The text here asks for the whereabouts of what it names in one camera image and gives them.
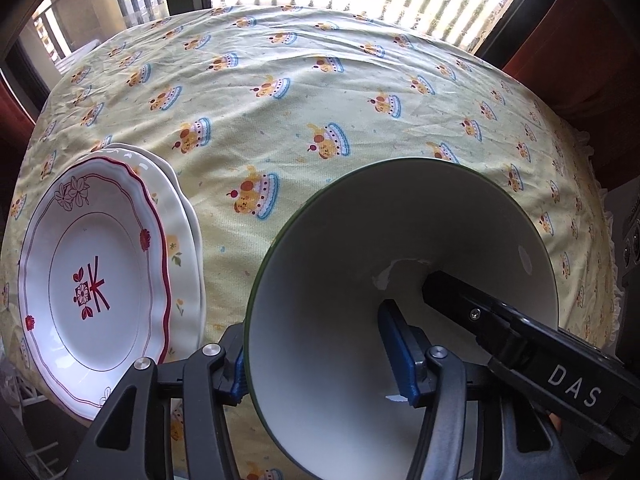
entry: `white bowl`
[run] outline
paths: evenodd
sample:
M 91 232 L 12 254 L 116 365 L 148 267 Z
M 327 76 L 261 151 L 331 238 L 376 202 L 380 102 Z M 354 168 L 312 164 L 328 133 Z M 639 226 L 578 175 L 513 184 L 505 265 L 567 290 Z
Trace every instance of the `white bowl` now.
M 407 475 L 424 411 L 388 398 L 398 386 L 376 322 L 385 298 L 432 344 L 488 360 L 424 304 L 422 282 L 438 269 L 558 327 L 556 280 L 535 226 L 508 193 L 450 162 L 400 158 L 348 174 L 274 241 L 249 300 L 246 370 L 263 424 L 309 473 Z

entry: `cartoon dog print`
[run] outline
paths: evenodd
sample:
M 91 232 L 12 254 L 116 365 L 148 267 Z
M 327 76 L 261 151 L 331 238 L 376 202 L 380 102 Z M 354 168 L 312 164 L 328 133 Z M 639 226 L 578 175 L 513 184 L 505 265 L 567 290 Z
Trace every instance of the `cartoon dog print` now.
M 342 62 L 334 56 L 318 57 L 313 68 L 319 68 L 323 72 L 344 72 Z
M 176 140 L 172 150 L 180 148 L 183 154 L 192 152 L 199 146 L 206 146 L 211 140 L 211 122 L 206 117 L 199 118 L 193 123 L 180 126 L 180 140 Z
M 12 202 L 11 207 L 9 208 L 9 216 L 13 217 L 14 220 L 17 220 L 20 216 L 25 200 L 27 200 L 27 194 L 22 193 Z
M 531 154 L 529 153 L 529 148 L 524 142 L 519 142 L 516 145 L 516 149 L 522 158 L 524 158 L 527 162 L 531 162 Z
M 338 27 L 334 22 L 319 22 L 316 23 L 314 27 L 324 30 L 325 32 L 328 30 L 340 30 L 340 27 Z
M 131 66 L 138 60 L 138 58 L 141 55 L 142 55 L 142 51 L 138 50 L 133 54 L 131 54 L 130 56 L 127 56 L 126 58 L 124 58 L 120 63 L 118 63 L 118 66 L 120 68 L 126 68 L 127 66 Z
M 406 34 L 397 34 L 394 36 L 394 43 L 402 48 L 413 48 L 414 45 Z
M 386 95 L 382 90 L 379 90 L 379 94 L 375 99 L 368 100 L 378 113 L 389 114 L 393 118 L 400 117 L 401 104 L 400 98 L 397 95 Z
M 238 66 L 238 54 L 235 52 L 227 52 L 222 56 L 215 57 L 211 64 L 207 67 L 207 70 L 213 70 L 217 72 L 223 68 L 233 68 Z
M 436 95 L 433 86 L 421 75 L 410 77 L 409 81 L 411 82 L 411 88 L 415 88 L 421 94 Z
M 95 120 L 100 115 L 100 112 L 104 108 L 104 103 L 98 103 L 97 105 L 89 108 L 89 111 L 84 114 L 82 120 L 80 121 L 81 126 L 91 126 L 95 123 Z
M 520 177 L 520 172 L 518 171 L 518 168 L 516 168 L 513 164 L 509 166 L 507 176 L 507 184 L 509 185 L 509 187 L 511 187 L 511 189 L 513 189 L 515 192 L 519 192 L 524 189 L 524 183 Z
M 540 218 L 538 219 L 538 223 L 542 226 L 542 229 L 545 233 L 549 233 L 552 236 L 554 235 L 554 227 L 551 223 L 551 218 L 549 218 L 549 213 L 542 213 L 542 215 L 540 215 Z
M 234 189 L 226 195 L 236 199 L 236 213 L 250 214 L 260 220 L 266 220 L 273 211 L 278 196 L 278 176 L 275 173 L 260 175 L 253 166 L 248 166 L 247 170 L 249 176 L 240 185 L 240 191 Z
M 554 201 L 554 204 L 560 202 L 560 190 L 558 189 L 558 185 L 553 181 L 549 181 L 549 187 L 551 188 L 551 198 Z
M 480 103 L 480 113 L 484 115 L 490 121 L 497 121 L 498 118 L 495 116 L 494 111 L 491 110 L 491 107 L 487 104 L 486 101 L 482 101 Z
M 146 83 L 149 81 L 149 77 L 151 77 L 151 65 L 149 65 L 149 63 L 145 63 L 140 69 L 131 74 L 129 79 L 127 79 L 127 84 L 129 86 L 135 86 L 141 83 Z
M 444 142 L 440 144 L 435 144 L 434 142 L 427 142 L 427 146 L 429 146 L 433 150 L 433 157 L 439 158 L 440 160 L 448 160 L 449 162 L 453 162 L 454 164 L 460 164 L 458 158 L 453 153 L 453 150 Z
M 290 45 L 295 43 L 298 35 L 295 32 L 277 32 L 269 36 L 271 43 L 281 43 L 284 45 Z
M 495 102 L 500 103 L 501 105 L 505 104 L 504 97 L 502 97 L 502 94 L 496 89 L 491 90 L 491 97 Z
M 107 56 L 109 57 L 113 57 L 113 56 L 117 56 L 119 53 L 121 53 L 123 51 L 123 49 L 127 46 L 127 42 L 125 41 L 124 43 L 118 45 L 115 48 L 112 48 L 109 53 L 107 54 Z
M 185 50 L 200 49 L 203 46 L 205 46 L 207 43 L 209 43 L 210 39 L 211 39 L 210 34 L 207 34 L 206 36 L 196 36 L 192 40 L 189 40 L 186 43 L 183 43 L 184 49 Z
M 471 67 L 460 58 L 456 58 L 456 65 L 459 66 L 465 72 L 472 72 Z
M 533 140 L 533 142 L 538 142 L 531 127 L 527 123 L 522 123 L 522 125 L 524 126 L 524 133 L 526 134 L 526 136 L 529 137 L 529 139 Z
M 251 91 L 255 92 L 256 97 L 270 96 L 274 99 L 282 99 L 289 91 L 290 85 L 291 79 L 288 77 L 274 79 L 273 76 L 268 75 L 259 88 L 251 88 Z
M 380 58 L 385 57 L 385 49 L 382 48 L 382 46 L 380 45 L 365 43 L 364 45 L 360 46 L 360 49 L 363 52 L 366 52 L 367 54 L 371 54 L 372 56 L 376 56 Z
M 71 76 L 71 82 L 74 84 L 78 84 L 86 77 L 86 75 L 89 72 L 91 72 L 91 67 L 83 66 L 80 70 L 78 70 L 75 74 Z
M 480 124 L 478 124 L 477 121 L 465 117 L 465 119 L 460 123 L 460 126 L 465 129 L 465 133 L 468 136 L 475 137 L 477 140 L 482 142 L 482 131 L 480 130 Z
M 320 158 L 324 160 L 334 156 L 351 155 L 349 141 L 338 124 L 329 123 L 324 127 L 319 127 L 315 124 L 308 124 L 307 126 L 314 133 L 314 143 L 308 147 L 308 152 L 318 152 Z
M 243 16 L 239 20 L 235 20 L 231 26 L 237 28 L 250 28 L 255 27 L 258 21 L 253 16 Z
M 452 81 L 455 81 L 457 79 L 456 73 L 453 72 L 453 69 L 444 63 L 440 63 L 436 65 L 436 70 L 440 72 L 442 75 L 451 79 Z

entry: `yellow tablecloth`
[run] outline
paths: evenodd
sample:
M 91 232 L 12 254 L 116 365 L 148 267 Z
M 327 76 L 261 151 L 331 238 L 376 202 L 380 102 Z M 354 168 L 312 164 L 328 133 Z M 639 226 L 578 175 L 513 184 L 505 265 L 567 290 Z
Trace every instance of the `yellow tablecloth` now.
M 23 339 L 22 240 L 54 178 L 110 140 L 168 160 L 198 213 L 206 342 L 242 320 L 261 259 L 307 198 L 364 164 L 415 155 L 465 164 L 507 189 L 546 244 L 560 325 L 597 346 L 611 335 L 614 267 L 599 188 L 575 132 L 532 92 L 453 46 L 364 16 L 225 7 L 118 34 L 63 77 L 38 119 L 2 245 L 0 330 L 12 362 L 49 396 Z M 267 198 L 255 192 L 263 175 Z M 242 478 L 307 478 L 271 443 L 248 397 L 227 418 Z M 178 471 L 182 434 L 178 410 Z

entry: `cake print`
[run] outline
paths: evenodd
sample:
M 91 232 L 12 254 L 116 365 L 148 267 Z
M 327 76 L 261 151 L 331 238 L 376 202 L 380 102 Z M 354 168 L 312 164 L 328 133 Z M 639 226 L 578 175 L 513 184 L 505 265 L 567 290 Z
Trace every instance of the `cake print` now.
M 233 68 L 235 66 L 238 66 L 238 55 L 235 52 L 227 52 L 222 56 L 214 58 L 211 64 L 207 66 L 207 70 L 217 72 L 223 68 Z
M 542 225 L 542 229 L 545 231 L 545 233 L 549 233 L 552 236 L 554 235 L 554 227 L 551 223 L 551 218 L 549 218 L 549 213 L 547 213 L 546 211 L 542 213 L 542 215 L 540 215 L 540 218 L 538 219 L 538 223 Z
M 529 120 L 532 121 L 533 123 L 536 123 L 538 126 L 541 126 L 540 119 L 535 113 L 529 112 Z
M 178 96 L 181 93 L 182 87 L 180 85 L 168 88 L 164 92 L 160 92 L 156 97 L 149 100 L 149 104 L 151 104 L 149 109 L 151 111 L 158 110 L 158 108 L 160 108 L 161 110 L 168 110 L 176 102 Z
M 80 121 L 81 126 L 91 126 L 95 123 L 95 120 L 100 115 L 100 112 L 104 108 L 104 103 L 98 103 L 97 105 L 89 108 L 89 111 L 84 114 L 82 120 Z
M 365 43 L 360 46 L 360 49 L 366 52 L 367 54 L 371 54 L 376 57 L 385 57 L 385 49 L 380 45 L 373 45 L 370 43 Z
M 582 285 L 578 289 L 578 294 L 576 294 L 575 304 L 578 308 L 584 307 L 584 287 Z
M 553 180 L 549 181 L 549 187 L 551 188 L 551 198 L 554 200 L 554 204 L 560 202 L 560 190 Z
M 283 45 L 290 45 L 295 43 L 298 35 L 295 32 L 278 32 L 269 36 L 271 43 L 281 43 Z
M 47 129 L 44 130 L 44 132 L 42 133 L 42 135 L 40 136 L 40 140 L 47 140 L 49 139 L 49 136 L 53 133 L 53 129 L 56 127 L 56 123 L 58 121 L 56 119 L 53 119 L 50 123 L 49 126 L 47 126 Z
M 533 142 L 538 142 L 531 127 L 527 123 L 522 123 L 522 126 L 524 126 L 524 133 L 526 134 L 526 136 L 529 137 L 529 139 L 533 140 Z
M 131 54 L 130 56 L 127 56 L 125 59 L 123 59 L 118 66 L 120 68 L 126 68 L 127 66 L 131 66 L 133 65 L 138 58 L 142 55 L 142 51 L 138 50 L 136 52 L 134 52 L 133 54 Z
M 211 35 L 207 34 L 206 36 L 196 36 L 192 40 L 189 40 L 187 43 L 183 43 L 185 50 L 198 50 L 209 43 L 211 39 Z
M 480 113 L 490 121 L 497 121 L 497 117 L 495 116 L 494 111 L 491 110 L 491 107 L 487 104 L 486 101 L 482 101 L 480 103 Z
M 251 88 L 251 91 L 255 92 L 256 97 L 270 96 L 274 99 L 282 99 L 289 91 L 290 85 L 291 79 L 288 77 L 274 79 L 273 76 L 268 75 L 266 81 L 260 85 L 260 88 Z
M 221 14 L 228 13 L 233 7 L 216 7 L 215 9 L 211 9 L 210 14 L 212 16 L 220 16 Z
M 338 124 L 329 123 L 324 127 L 319 127 L 315 124 L 308 124 L 307 126 L 314 133 L 314 143 L 308 147 L 308 152 L 318 152 L 320 158 L 324 160 L 334 156 L 351 155 L 349 141 Z
M 502 97 L 502 94 L 496 89 L 491 90 L 491 97 L 495 102 L 500 103 L 501 105 L 506 104 L 504 101 L 504 97 Z
M 504 81 L 504 80 L 500 79 L 500 87 L 501 87 L 505 92 L 507 92 L 507 94 L 512 94 L 512 95 L 513 95 L 513 92 L 511 91 L 511 88 L 509 88 L 509 85 L 507 84 L 507 82 L 506 82 L 506 81 Z
M 382 90 L 379 91 L 375 99 L 369 99 L 368 101 L 373 104 L 377 112 L 381 114 L 389 114 L 394 119 L 400 117 L 402 107 L 400 104 L 400 98 L 397 95 L 386 95 Z
M 340 30 L 340 27 L 338 27 L 334 22 L 319 22 L 316 23 L 314 27 L 324 31 Z
M 9 216 L 12 216 L 14 220 L 17 220 L 20 217 L 20 213 L 22 212 L 22 208 L 24 207 L 25 200 L 27 200 L 27 194 L 22 193 L 18 195 L 12 202 L 9 209 Z
M 180 140 L 176 140 L 172 150 L 180 148 L 187 154 L 199 146 L 206 146 L 211 140 L 211 122 L 206 117 L 199 118 L 193 123 L 184 123 L 178 133 Z
M 86 75 L 91 72 L 91 67 L 90 66 L 83 66 L 80 70 L 78 70 L 75 74 L 73 74 L 71 76 L 71 82 L 78 84 L 79 82 L 81 82 Z
M 527 162 L 531 162 L 531 154 L 529 153 L 529 148 L 524 142 L 519 142 L 516 146 L 518 153 L 522 158 L 524 158 Z
M 182 30 L 184 29 L 184 27 L 182 25 L 178 25 L 175 28 L 172 28 L 171 30 L 169 30 L 163 37 L 163 40 L 170 40 L 171 38 L 173 38 L 174 36 L 176 36 L 177 34 L 180 34 L 182 32 Z
M 509 187 L 513 189 L 515 192 L 522 191 L 524 189 L 524 183 L 520 178 L 520 172 L 518 168 L 516 168 L 513 164 L 510 165 L 507 173 L 509 179 L 507 180 L 507 184 Z
M 462 61 L 460 58 L 456 58 L 456 66 L 460 67 L 465 72 L 472 71 L 471 67 L 466 62 Z
M 127 79 L 127 84 L 129 86 L 139 85 L 140 83 L 146 83 L 149 81 L 151 77 L 151 65 L 149 63 L 145 63 L 142 67 L 136 70 L 129 79 Z
M 120 45 L 118 45 L 115 48 L 112 48 L 109 53 L 107 54 L 107 56 L 109 57 L 113 57 L 113 56 L 117 56 L 119 53 L 121 53 L 123 51 L 123 49 L 127 46 L 127 42 L 123 42 Z
M 569 263 L 569 255 L 564 252 L 560 257 L 562 263 L 562 275 L 567 279 L 571 275 L 571 264 Z
M 158 28 L 158 27 L 162 27 L 163 25 L 166 25 L 167 23 L 169 23 L 171 21 L 171 17 L 168 18 L 163 18 L 162 20 L 157 20 L 156 22 L 153 22 L 151 24 L 151 27 L 149 28 Z
M 235 20 L 231 26 L 237 28 L 250 28 L 255 27 L 258 21 L 253 16 L 243 16 L 239 20 Z
M 477 140 L 482 142 L 482 132 L 480 131 L 480 124 L 473 119 L 466 118 L 460 123 L 465 129 L 465 133 L 469 136 L 475 137 Z
M 74 99 L 74 106 L 78 106 L 82 101 L 84 101 L 85 99 L 87 99 L 89 97 L 89 94 L 91 93 L 91 85 L 89 85 L 87 88 L 85 88 L 84 90 L 82 90 Z
M 394 43 L 402 48 L 413 48 L 414 45 L 406 34 L 398 34 L 394 36 Z
M 53 150 L 53 152 L 47 155 L 46 160 L 42 165 L 42 169 L 40 170 L 40 180 L 43 180 L 48 174 L 51 173 L 53 169 L 53 163 L 56 161 L 57 150 Z
M 249 177 L 227 196 L 236 199 L 234 210 L 240 214 L 251 214 L 266 220 L 278 197 L 278 176 L 275 173 L 258 174 L 253 166 L 248 166 Z
M 453 69 L 444 63 L 436 65 L 436 70 L 438 70 L 438 72 L 440 72 L 442 75 L 447 76 L 452 81 L 455 81 L 457 79 L 456 73 L 453 72 Z
M 456 157 L 456 155 L 454 155 L 453 150 L 444 142 L 441 142 L 440 144 L 427 142 L 427 146 L 429 146 L 433 150 L 434 158 L 448 160 L 449 162 L 453 162 L 454 164 L 460 164 L 458 158 Z
M 319 68 L 323 72 L 344 72 L 342 62 L 333 56 L 318 57 L 314 68 Z
M 433 89 L 433 86 L 431 86 L 431 84 L 421 75 L 412 77 L 410 82 L 411 88 L 415 88 L 421 94 L 436 95 L 436 91 Z
M 551 161 L 551 165 L 554 167 L 557 174 L 559 174 L 560 176 L 564 176 L 564 173 L 562 172 L 562 165 L 560 164 L 560 162 L 554 159 Z

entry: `red flower pattern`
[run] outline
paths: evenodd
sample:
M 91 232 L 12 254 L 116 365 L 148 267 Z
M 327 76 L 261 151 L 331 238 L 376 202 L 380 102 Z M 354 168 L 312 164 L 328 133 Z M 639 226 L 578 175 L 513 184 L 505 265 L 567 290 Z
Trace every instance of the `red flower pattern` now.
M 140 231 L 140 247 L 142 247 L 143 251 L 146 251 L 149 245 L 151 245 L 151 234 L 146 229 L 142 229 Z

